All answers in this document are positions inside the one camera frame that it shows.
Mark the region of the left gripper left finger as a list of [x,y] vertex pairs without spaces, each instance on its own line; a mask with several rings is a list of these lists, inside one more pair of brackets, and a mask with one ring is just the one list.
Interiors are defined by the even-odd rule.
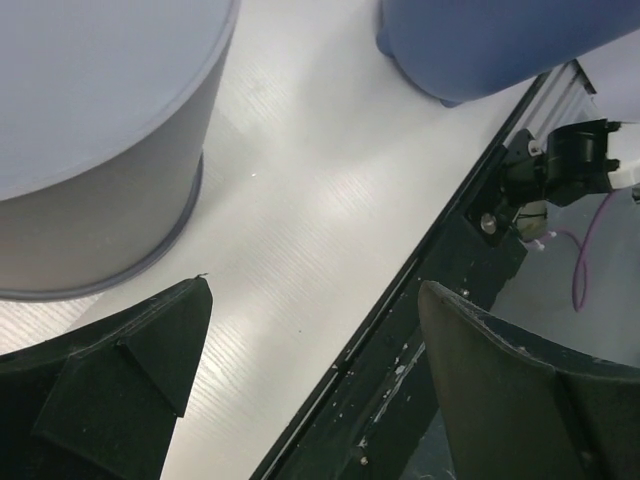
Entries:
[[2,355],[2,478],[159,478],[212,306],[197,276]]

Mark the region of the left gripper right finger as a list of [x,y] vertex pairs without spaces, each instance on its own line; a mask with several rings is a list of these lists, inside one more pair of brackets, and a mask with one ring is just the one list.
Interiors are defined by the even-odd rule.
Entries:
[[460,479],[636,479],[639,370],[497,318],[435,281],[418,309]]

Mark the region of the grey plastic bucket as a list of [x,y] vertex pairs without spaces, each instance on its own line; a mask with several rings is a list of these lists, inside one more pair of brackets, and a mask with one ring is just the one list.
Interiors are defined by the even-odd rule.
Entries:
[[147,269],[197,202],[235,1],[1,5],[1,295]]

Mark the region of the blue plastic bucket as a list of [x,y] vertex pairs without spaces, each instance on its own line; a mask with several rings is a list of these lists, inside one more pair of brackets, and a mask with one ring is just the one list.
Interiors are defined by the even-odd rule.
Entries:
[[413,1],[381,4],[379,51],[454,106],[550,71],[639,28],[636,1]]

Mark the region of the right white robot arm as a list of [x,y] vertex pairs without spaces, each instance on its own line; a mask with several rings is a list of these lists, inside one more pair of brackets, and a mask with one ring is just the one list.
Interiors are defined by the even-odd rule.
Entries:
[[528,204],[566,207],[587,195],[639,185],[639,125],[606,118],[561,126],[540,145],[526,139],[500,169],[494,217],[510,230]]

